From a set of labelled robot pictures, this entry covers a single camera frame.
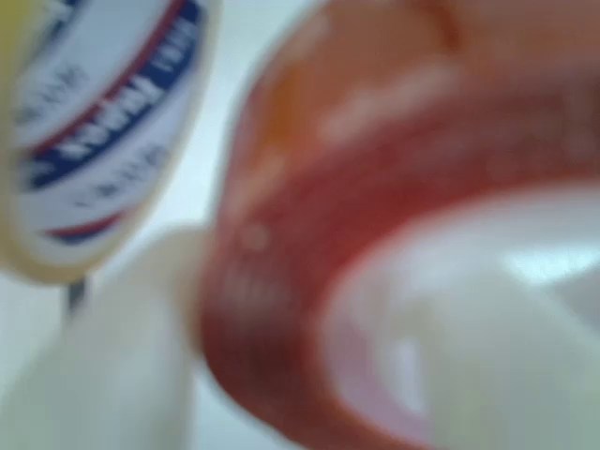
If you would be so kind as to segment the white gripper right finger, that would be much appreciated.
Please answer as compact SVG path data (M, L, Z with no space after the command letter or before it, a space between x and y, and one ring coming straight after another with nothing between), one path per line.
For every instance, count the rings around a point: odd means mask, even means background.
M325 366L364 425L428 449L599 445L599 190L414 219L344 270Z

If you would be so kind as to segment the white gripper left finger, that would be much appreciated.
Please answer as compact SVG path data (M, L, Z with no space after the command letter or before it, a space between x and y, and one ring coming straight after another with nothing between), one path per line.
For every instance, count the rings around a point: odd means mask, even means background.
M5 449L186 449L185 315L206 230L163 233L115 270L1 401Z

